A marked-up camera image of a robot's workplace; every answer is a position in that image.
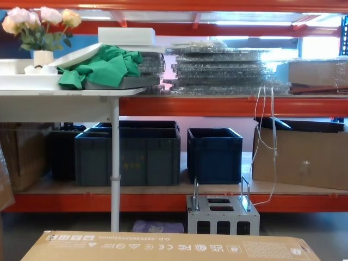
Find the plastic wrapped stack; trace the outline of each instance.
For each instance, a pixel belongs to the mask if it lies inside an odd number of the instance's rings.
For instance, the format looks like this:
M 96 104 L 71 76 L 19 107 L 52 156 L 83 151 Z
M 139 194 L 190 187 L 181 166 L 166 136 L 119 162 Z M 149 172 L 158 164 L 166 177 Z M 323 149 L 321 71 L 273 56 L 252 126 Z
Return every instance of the plastic wrapped stack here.
M 165 61 L 163 54 L 141 52 L 142 63 L 139 65 L 139 70 L 143 76 L 155 75 L 163 77 L 165 71 Z
M 254 95 L 260 86 L 274 87 L 277 94 L 288 92 L 275 83 L 273 73 L 262 62 L 267 49 L 227 48 L 220 42 L 193 43 L 176 49 L 177 64 L 171 94 L 174 95 Z
M 165 60 L 163 54 L 153 52 L 141 52 L 142 63 L 139 64 L 139 70 L 142 76 L 159 76 L 163 79 L 165 71 Z M 150 86 L 143 95 L 160 95 L 163 85 Z

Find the dark blue plastic crate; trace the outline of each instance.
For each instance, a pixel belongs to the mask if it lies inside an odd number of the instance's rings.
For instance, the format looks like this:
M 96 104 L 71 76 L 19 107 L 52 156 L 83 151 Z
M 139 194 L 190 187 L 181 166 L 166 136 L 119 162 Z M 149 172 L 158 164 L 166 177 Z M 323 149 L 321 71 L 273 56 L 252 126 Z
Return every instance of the dark blue plastic crate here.
M 243 138 L 230 128 L 188 129 L 188 171 L 193 183 L 238 184 Z

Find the white table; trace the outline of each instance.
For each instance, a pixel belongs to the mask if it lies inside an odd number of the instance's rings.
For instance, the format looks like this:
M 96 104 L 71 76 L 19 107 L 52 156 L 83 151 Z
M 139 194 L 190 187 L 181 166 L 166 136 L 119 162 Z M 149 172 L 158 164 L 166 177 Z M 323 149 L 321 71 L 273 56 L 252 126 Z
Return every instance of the white table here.
M 0 122 L 112 122 L 113 159 L 120 158 L 119 98 L 146 88 L 83 91 L 0 91 Z M 111 231 L 119 231 L 120 161 L 113 161 Z

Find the metal handle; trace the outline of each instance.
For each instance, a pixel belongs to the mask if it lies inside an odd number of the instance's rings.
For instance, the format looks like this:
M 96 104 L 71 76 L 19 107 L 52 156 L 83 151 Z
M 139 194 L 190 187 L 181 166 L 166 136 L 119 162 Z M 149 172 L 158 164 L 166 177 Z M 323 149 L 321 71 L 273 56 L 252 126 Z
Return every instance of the metal handle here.
M 194 210 L 199 211 L 199 206 L 198 206 L 198 195 L 199 195 L 199 183 L 197 180 L 197 177 L 195 177 L 195 184 L 194 184 L 194 195 L 192 197 L 192 205 L 194 207 Z
M 246 198 L 245 196 L 244 196 L 244 192 L 243 192 L 243 188 L 244 188 L 244 182 L 246 183 L 246 185 L 247 185 L 247 188 L 248 188 L 248 192 L 247 192 L 247 207 L 246 207 L 246 211 L 247 212 L 250 212 L 251 210 L 250 210 L 250 186 L 249 186 L 249 182 L 245 179 L 245 177 L 241 177 L 241 186 L 240 186 L 240 202 L 242 203 L 242 205 L 243 205 L 243 201 L 244 201 L 244 199 Z

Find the cardboard box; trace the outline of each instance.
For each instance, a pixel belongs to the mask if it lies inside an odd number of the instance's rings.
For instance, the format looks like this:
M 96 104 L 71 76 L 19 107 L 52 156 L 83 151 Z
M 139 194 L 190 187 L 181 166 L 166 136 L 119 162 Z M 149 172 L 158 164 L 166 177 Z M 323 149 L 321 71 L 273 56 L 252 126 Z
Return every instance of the cardboard box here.
M 22 261 L 269 261 L 319 258 L 302 240 L 243 235 L 45 232 Z
M 348 63 L 331 61 L 293 61 L 277 66 L 276 75 L 283 82 L 313 86 L 348 85 Z
M 11 183 L 6 168 L 4 155 L 0 146 L 0 261 L 3 261 L 3 238 L 1 210 L 11 205 L 14 201 Z
M 0 143 L 12 189 L 22 191 L 47 172 L 47 134 L 53 123 L 0 123 Z
M 348 127 L 342 123 L 283 121 L 292 130 L 277 130 L 277 182 L 348 190 Z M 273 147 L 272 129 L 261 128 Z M 258 140 L 254 135 L 254 152 Z M 273 150 L 262 142 L 253 164 L 253 179 L 274 181 Z

